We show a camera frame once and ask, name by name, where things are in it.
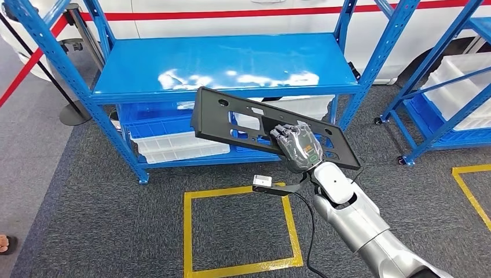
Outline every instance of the robot finger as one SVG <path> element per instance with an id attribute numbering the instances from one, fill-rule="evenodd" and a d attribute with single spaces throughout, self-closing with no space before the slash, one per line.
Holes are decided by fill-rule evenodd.
<path id="1" fill-rule="evenodd" d="M 286 124 L 286 125 L 283 125 L 284 127 L 294 131 L 294 132 L 300 132 L 300 130 L 298 129 L 298 126 L 292 126 L 292 125 L 289 125 L 289 124 Z"/>
<path id="2" fill-rule="evenodd" d="M 282 126 L 282 125 L 277 125 L 277 126 L 275 126 L 274 128 L 275 128 L 275 130 L 279 131 L 279 132 L 280 132 L 280 133 L 282 133 L 282 134 L 283 134 L 283 133 L 285 133 L 285 131 L 287 130 L 287 128 L 285 128 L 285 127 L 284 127 L 284 126 Z"/>
<path id="3" fill-rule="evenodd" d="M 273 129 L 272 131 L 270 131 L 269 134 L 271 134 L 274 138 L 278 138 L 279 136 L 283 136 L 276 129 Z"/>

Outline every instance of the blue shelving unit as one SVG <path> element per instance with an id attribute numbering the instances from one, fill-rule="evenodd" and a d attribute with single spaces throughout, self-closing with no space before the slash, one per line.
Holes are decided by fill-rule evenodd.
<path id="1" fill-rule="evenodd" d="M 412 148 L 412 152 L 398 157 L 399 164 L 414 165 L 414 159 L 430 150 L 482 147 L 491 145 L 491 129 L 453 130 L 463 119 L 473 113 L 491 97 L 491 85 L 484 88 L 468 104 L 449 120 L 445 120 L 438 108 L 423 93 L 440 88 L 442 86 L 461 81 L 474 75 L 490 71 L 491 67 L 480 69 L 459 78 L 425 88 L 413 90 L 418 81 L 428 72 L 448 44 L 460 31 L 472 29 L 482 38 L 491 42 L 491 17 L 471 17 L 480 6 L 482 0 L 470 0 L 457 16 L 455 21 L 444 33 L 424 61 L 419 65 L 415 73 L 409 78 L 396 98 L 389 104 L 384 113 L 375 119 L 375 124 L 380 125 L 392 117 L 401 129 L 402 134 Z M 398 116 L 398 112 L 405 111 L 423 136 L 421 144 L 415 143 L 409 131 Z"/>
<path id="2" fill-rule="evenodd" d="M 338 94 L 350 95 L 339 126 L 346 129 L 404 30 L 419 0 L 400 0 L 395 9 L 376 0 L 389 22 L 360 79 L 344 57 L 349 21 L 356 0 L 345 0 L 333 32 L 313 34 L 208 36 L 194 38 L 115 39 L 97 0 L 84 0 L 96 24 L 105 58 L 93 90 L 84 83 L 49 26 L 64 10 L 58 0 L 40 18 L 29 0 L 6 0 L 44 54 L 67 81 L 93 119 L 138 176 L 148 182 L 147 168 L 279 160 L 268 153 L 231 152 L 224 155 L 147 164 L 132 152 L 126 132 L 121 136 L 101 105 L 191 101 L 195 80 L 241 97 L 281 97 L 335 94 L 330 121 L 335 122 Z"/>

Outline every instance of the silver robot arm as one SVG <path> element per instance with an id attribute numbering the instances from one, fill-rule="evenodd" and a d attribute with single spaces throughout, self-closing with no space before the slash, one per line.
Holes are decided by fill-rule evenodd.
<path id="1" fill-rule="evenodd" d="M 314 206 L 319 215 L 334 227 L 352 252 L 361 256 L 375 277 L 451 278 L 401 243 L 367 194 L 334 163 L 323 161 L 323 149 L 307 125 L 278 125 L 270 134 L 283 150 L 287 167 L 294 173 L 303 173 L 301 184 L 310 180 L 318 186 Z M 254 190 L 287 195 L 301 184 L 274 188 L 257 181 Z"/>
<path id="2" fill-rule="evenodd" d="M 389 231 L 377 205 L 334 163 L 318 165 L 311 177 L 320 187 L 314 197 L 317 212 L 348 248 L 361 256 L 375 277 L 451 278 L 400 242 Z"/>

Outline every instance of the red stripe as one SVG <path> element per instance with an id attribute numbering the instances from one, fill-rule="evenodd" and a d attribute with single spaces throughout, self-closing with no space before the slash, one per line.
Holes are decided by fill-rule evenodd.
<path id="1" fill-rule="evenodd" d="M 418 9 L 438 9 L 462 7 L 467 0 L 441 0 L 420 2 Z M 491 5 L 491 0 L 484 0 L 483 5 Z M 167 20 L 167 19 L 216 19 L 223 17 L 249 17 L 249 16 L 298 16 L 304 14 L 339 13 L 342 7 L 321 8 L 293 8 L 269 10 L 225 10 L 216 12 L 179 12 L 179 13 L 105 13 L 108 21 L 121 20 Z M 355 12 L 378 12 L 377 5 L 356 6 Z M 88 13 L 82 14 L 83 19 L 90 21 Z"/>
<path id="2" fill-rule="evenodd" d="M 51 32 L 56 37 L 63 31 L 66 25 L 67 25 L 67 20 L 65 19 L 64 16 L 62 16 L 60 17 L 60 19 L 58 19 L 57 23 L 53 26 Z M 0 97 L 0 107 L 2 107 L 4 103 L 9 99 L 9 97 L 20 85 L 20 82 L 24 80 L 24 78 L 29 74 L 31 69 L 34 68 L 34 66 L 39 61 L 39 59 L 41 59 L 42 56 L 43 56 L 43 52 L 41 51 L 40 48 L 37 48 L 36 51 L 34 51 L 34 53 L 31 55 L 31 58 L 29 58 L 27 63 L 20 70 L 19 74 L 17 74 L 17 76 L 14 78 L 14 80 L 7 88 L 3 96 Z"/>

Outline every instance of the stanchion base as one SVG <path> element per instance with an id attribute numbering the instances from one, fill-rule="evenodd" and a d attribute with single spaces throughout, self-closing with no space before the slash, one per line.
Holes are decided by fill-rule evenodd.
<path id="1" fill-rule="evenodd" d="M 71 105 L 67 105 L 63 107 L 60 112 L 60 121 L 67 126 L 77 126 L 82 123 L 87 122 L 92 119 L 92 116 L 87 112 L 85 107 L 80 103 L 80 101 L 74 101 L 75 105 L 78 109 L 80 109 L 81 114 L 75 111 L 75 109 Z"/>

